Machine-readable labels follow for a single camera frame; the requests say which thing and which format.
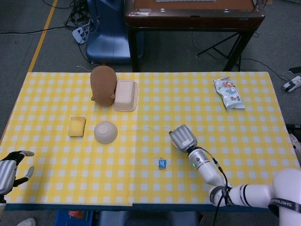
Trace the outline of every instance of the snack bag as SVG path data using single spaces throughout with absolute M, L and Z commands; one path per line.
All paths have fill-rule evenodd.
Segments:
M 222 101 L 227 109 L 245 108 L 238 90 L 230 78 L 213 80 L 216 92 L 221 95 Z

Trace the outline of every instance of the blue crate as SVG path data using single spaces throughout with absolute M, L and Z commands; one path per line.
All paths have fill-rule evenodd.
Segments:
M 93 211 L 85 211 L 83 219 L 70 217 L 67 210 L 59 210 L 56 214 L 55 226 L 92 226 Z

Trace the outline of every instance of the table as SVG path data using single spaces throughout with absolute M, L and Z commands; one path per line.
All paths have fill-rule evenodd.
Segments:
M 209 186 L 171 145 L 168 132 L 186 124 L 198 144 L 222 165 L 233 185 L 271 184 L 273 174 L 298 168 L 268 73 L 117 73 L 139 84 L 133 112 L 90 101 L 89 73 L 28 73 L 0 145 L 0 156 L 29 150 L 17 178 L 32 178 L 6 199 L 11 209 L 151 208 L 213 210 Z M 227 111 L 212 80 L 230 76 L 245 110 Z M 87 119 L 84 137 L 70 138 L 71 116 Z M 94 126 L 115 123 L 109 145 L 97 143 Z M 158 160 L 167 161 L 158 170 Z
M 139 31 L 238 32 L 223 71 L 231 71 L 265 18 L 261 0 L 216 2 L 156 2 L 126 0 L 125 21 L 133 72 L 139 71 L 136 34 Z

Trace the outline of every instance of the power strip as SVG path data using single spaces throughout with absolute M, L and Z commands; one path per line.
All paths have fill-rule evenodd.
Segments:
M 286 92 L 292 92 L 294 89 L 298 88 L 301 86 L 301 77 L 296 76 L 286 84 L 282 86 L 282 89 L 285 90 Z

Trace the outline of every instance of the yellow floor line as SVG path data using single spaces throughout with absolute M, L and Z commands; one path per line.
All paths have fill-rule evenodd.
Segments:
M 50 24 L 50 21 L 51 21 L 53 12 L 54 12 L 54 10 L 55 10 L 54 7 L 56 6 L 57 1 L 58 1 L 58 0 L 54 0 L 54 2 L 53 2 L 53 5 L 52 5 L 53 7 L 51 7 L 51 10 L 50 10 L 50 12 L 49 12 L 49 15 L 48 15 L 48 18 L 47 18 L 47 21 L 46 21 L 46 24 L 45 24 L 44 29 L 48 29 L 48 27 L 49 27 L 49 24 Z M 36 63 L 36 61 L 37 61 L 39 52 L 40 52 L 40 50 L 41 50 L 41 47 L 42 47 L 44 38 L 45 38 L 45 36 L 46 36 L 46 33 L 47 33 L 47 32 L 43 32 L 42 35 L 41 35 L 41 38 L 40 38 L 39 43 L 38 43 L 38 46 L 37 46 L 36 51 L 35 51 L 35 53 L 34 53 L 34 55 L 33 55 L 33 58 L 32 58 L 32 62 L 30 63 L 30 66 L 29 66 L 29 68 L 28 68 L 28 72 L 32 72 L 32 70 L 33 70 L 33 67 L 34 67 L 34 65 L 35 65 L 35 63 Z

